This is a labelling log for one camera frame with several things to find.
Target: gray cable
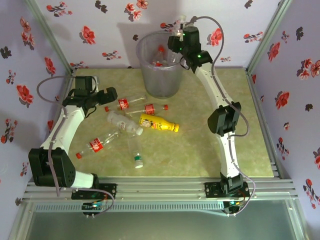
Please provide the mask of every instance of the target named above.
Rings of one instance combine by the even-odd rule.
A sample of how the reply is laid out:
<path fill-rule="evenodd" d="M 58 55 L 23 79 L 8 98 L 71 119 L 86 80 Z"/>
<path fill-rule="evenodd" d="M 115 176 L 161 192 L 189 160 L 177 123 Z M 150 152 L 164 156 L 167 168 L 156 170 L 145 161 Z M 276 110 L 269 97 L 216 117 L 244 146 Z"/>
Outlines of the gray cable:
<path fill-rule="evenodd" d="M 244 206 L 243 206 L 237 213 L 234 214 L 234 215 L 237 215 L 237 214 L 241 213 L 241 212 L 245 209 L 245 207 L 248 205 L 249 201 L 251 200 L 252 196 L 255 194 L 255 191 L 256 191 L 256 183 L 252 180 L 252 178 L 250 178 L 250 177 L 248 177 L 246 174 L 244 174 L 244 173 L 240 170 L 240 168 L 236 165 L 235 159 L 234 159 L 233 154 L 232 154 L 231 137 L 245 137 L 245 136 L 247 136 L 247 135 L 249 134 L 249 131 L 250 131 L 250 126 L 249 126 L 249 122 L 248 122 L 247 118 L 242 114 L 242 112 L 240 112 L 236 107 L 234 107 L 234 106 L 227 100 L 226 95 L 225 95 L 225 93 L 222 91 L 222 89 L 221 89 L 221 87 L 220 87 L 220 85 L 219 85 L 219 83 L 218 83 L 218 81 L 217 81 L 217 79 L 216 79 L 216 77 L 215 77 L 215 74 L 214 74 L 215 63 L 216 63 L 216 61 L 218 60 L 218 58 L 219 58 L 219 56 L 220 56 L 220 54 L 221 54 L 221 52 L 222 52 L 222 50 L 223 50 L 223 48 L 224 48 L 224 44 L 225 44 L 224 31 L 223 31 L 220 23 L 219 23 L 217 20 L 215 20 L 214 18 L 210 17 L 210 16 L 200 16 L 200 17 L 193 16 L 193 17 L 191 18 L 190 22 L 186 23 L 185 25 L 187 26 L 187 25 L 189 25 L 189 24 L 191 24 L 191 23 L 194 24 L 194 23 L 195 23 L 197 20 L 199 20 L 199 19 L 209 19 L 209 20 L 211 20 L 211 21 L 214 21 L 215 24 L 217 24 L 218 27 L 220 28 L 220 31 L 221 31 L 221 34 L 222 34 L 222 42 L 221 42 L 221 47 L 220 47 L 219 53 L 216 55 L 215 59 L 213 60 L 212 67 L 211 67 L 211 75 L 212 75 L 212 78 L 213 78 L 213 80 L 214 80 L 215 85 L 217 86 L 217 88 L 219 89 L 220 94 L 221 94 L 222 97 L 223 97 L 223 100 L 224 100 L 233 110 L 235 110 L 235 111 L 243 118 L 243 120 L 244 120 L 244 122 L 245 122 L 245 124 L 246 124 L 246 132 L 245 132 L 244 134 L 232 134 L 232 135 L 230 135 L 230 136 L 228 137 L 229 151 L 230 151 L 230 156 L 231 156 L 231 160 L 232 160 L 232 163 L 233 163 L 234 167 L 238 170 L 238 172 L 239 172 L 241 175 L 243 175 L 246 179 L 248 179 L 249 181 L 251 181 L 252 184 L 253 184 L 253 190 L 252 190 L 252 193 L 251 193 L 250 197 L 248 198 L 248 200 L 246 201 L 246 203 L 244 204 Z"/>
<path fill-rule="evenodd" d="M 48 77 L 44 80 L 42 80 L 37 86 L 36 86 L 36 93 L 38 94 L 38 96 L 45 102 L 48 102 L 48 103 L 51 103 L 51 104 L 56 104 L 58 106 L 60 106 L 63 110 L 63 118 L 60 122 L 60 124 L 58 125 L 58 127 L 56 128 L 56 130 L 54 131 L 53 135 L 52 135 L 52 139 L 51 139 L 51 142 L 49 144 L 49 148 L 48 148 L 48 162 L 49 162 L 49 166 L 50 166 L 50 170 L 51 170 L 51 173 L 52 173 L 52 177 L 53 177 L 53 181 L 54 181 L 54 186 L 55 186 L 55 190 L 56 190 L 56 195 L 59 197 L 60 196 L 60 189 L 59 189 L 59 183 L 58 183 L 58 178 L 57 178 L 57 174 L 56 174 L 56 171 L 55 171 L 55 168 L 54 168 L 54 162 L 52 160 L 52 156 L 51 156 L 51 152 L 52 152 L 52 148 L 53 148 L 53 144 L 54 144 L 54 141 L 56 140 L 56 136 L 59 132 L 59 130 L 61 129 L 62 125 L 64 124 L 65 120 L 66 120 L 66 116 L 67 116 L 67 109 L 65 106 L 63 106 L 61 103 L 57 102 L 57 101 L 51 101 L 49 99 L 46 99 L 45 97 L 43 97 L 39 91 L 39 88 L 40 86 L 49 81 L 49 80 L 52 80 L 52 79 L 58 79 L 58 78 L 64 78 L 64 79 L 74 79 L 76 78 L 76 76 L 52 76 L 52 77 Z M 94 90 L 91 92 L 91 93 L 94 93 L 97 89 L 97 81 L 94 77 L 92 77 L 92 79 L 94 80 L 95 82 L 95 87 L 94 87 Z M 95 216 L 98 216 L 100 214 L 103 214 L 105 213 L 106 211 L 108 211 L 110 208 L 112 208 L 112 206 L 114 205 L 114 202 L 115 202 L 115 199 L 114 197 L 112 196 L 111 193 L 105 191 L 105 190 L 101 190 L 101 189 L 94 189 L 94 188 L 79 188 L 79 190 L 81 191 L 93 191 L 93 192 L 101 192 L 101 193 L 104 193 L 104 194 L 107 194 L 111 197 L 112 199 L 112 204 L 106 208 L 104 211 L 102 212 L 99 212 L 97 213 Z"/>

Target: table surface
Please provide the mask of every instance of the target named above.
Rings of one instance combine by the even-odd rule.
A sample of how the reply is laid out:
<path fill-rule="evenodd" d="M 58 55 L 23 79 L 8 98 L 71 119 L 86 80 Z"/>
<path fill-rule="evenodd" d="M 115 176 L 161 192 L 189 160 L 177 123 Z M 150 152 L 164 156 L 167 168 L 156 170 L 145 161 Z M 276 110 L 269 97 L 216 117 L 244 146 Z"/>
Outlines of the table surface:
<path fill-rule="evenodd" d="M 235 147 L 241 170 L 250 177 L 273 177 L 270 160 L 261 132 L 256 109 L 243 68 L 217 68 L 216 72 L 241 112 L 250 124 L 246 137 L 236 138 Z M 99 89 L 115 87 L 119 97 L 145 93 L 140 69 L 78 69 L 77 76 L 98 76 Z M 213 110 L 200 80 L 192 71 L 183 71 L 177 94 L 167 99 L 148 95 L 146 103 L 168 104 L 169 110 L 157 116 L 180 125 L 179 132 L 144 128 L 139 136 L 142 145 L 143 167 L 134 167 L 127 144 L 127 134 L 112 142 L 111 149 L 103 149 L 82 159 L 76 153 L 94 138 L 115 129 L 107 123 L 105 105 L 98 106 L 78 127 L 69 149 L 69 157 L 80 172 L 100 177 L 220 177 L 220 147 L 207 125 Z M 139 116 L 132 118 L 136 123 Z M 246 131 L 239 119 L 236 133 Z"/>

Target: yellow bottle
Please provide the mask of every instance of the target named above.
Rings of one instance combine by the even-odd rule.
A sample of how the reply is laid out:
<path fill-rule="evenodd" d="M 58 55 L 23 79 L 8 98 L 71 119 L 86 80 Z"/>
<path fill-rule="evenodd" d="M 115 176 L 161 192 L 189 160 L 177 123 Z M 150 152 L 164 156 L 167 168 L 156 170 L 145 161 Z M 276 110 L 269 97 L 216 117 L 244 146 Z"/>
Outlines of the yellow bottle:
<path fill-rule="evenodd" d="M 141 114 L 139 124 L 143 127 L 157 129 L 157 130 L 170 130 L 178 132 L 179 124 L 171 123 L 164 120 L 162 117 L 153 116 L 148 114 Z"/>

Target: transparent trash bin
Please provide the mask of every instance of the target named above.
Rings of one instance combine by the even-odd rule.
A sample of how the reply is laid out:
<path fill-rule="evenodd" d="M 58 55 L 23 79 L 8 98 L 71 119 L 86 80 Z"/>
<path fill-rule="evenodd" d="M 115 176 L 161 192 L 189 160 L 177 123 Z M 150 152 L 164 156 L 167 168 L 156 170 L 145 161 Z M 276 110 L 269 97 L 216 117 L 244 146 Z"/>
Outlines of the transparent trash bin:
<path fill-rule="evenodd" d="M 156 67 L 151 64 L 158 52 L 158 46 L 163 45 L 164 59 L 168 56 L 168 39 L 171 33 L 160 31 L 142 38 L 136 46 L 136 55 L 140 61 L 144 87 L 148 94 L 155 98 L 169 98 L 175 95 L 180 87 L 183 68 L 179 62 L 169 66 Z"/>

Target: wall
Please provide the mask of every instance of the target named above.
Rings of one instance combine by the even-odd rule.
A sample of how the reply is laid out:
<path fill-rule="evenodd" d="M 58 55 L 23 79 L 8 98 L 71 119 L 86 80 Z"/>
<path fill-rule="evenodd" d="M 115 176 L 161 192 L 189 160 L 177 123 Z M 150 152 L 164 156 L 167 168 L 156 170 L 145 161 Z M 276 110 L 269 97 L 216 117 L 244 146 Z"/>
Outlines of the wall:
<path fill-rule="evenodd" d="M 223 27 L 225 47 L 217 66 L 246 67 L 280 0 L 37 0 L 67 61 L 74 68 L 139 67 L 138 41 L 170 31 L 181 14 L 211 16 Z M 211 56 L 222 35 L 210 20 L 199 20 L 200 42 Z"/>
<path fill-rule="evenodd" d="M 320 2 L 296 0 L 253 71 L 274 147 L 320 234 Z"/>
<path fill-rule="evenodd" d="M 36 86 L 65 69 L 23 1 L 2 0 L 0 22 L 0 240 L 6 240 L 32 176 L 28 153 L 44 141 L 54 115 Z M 54 100 L 62 84 L 55 79 L 40 91 Z"/>

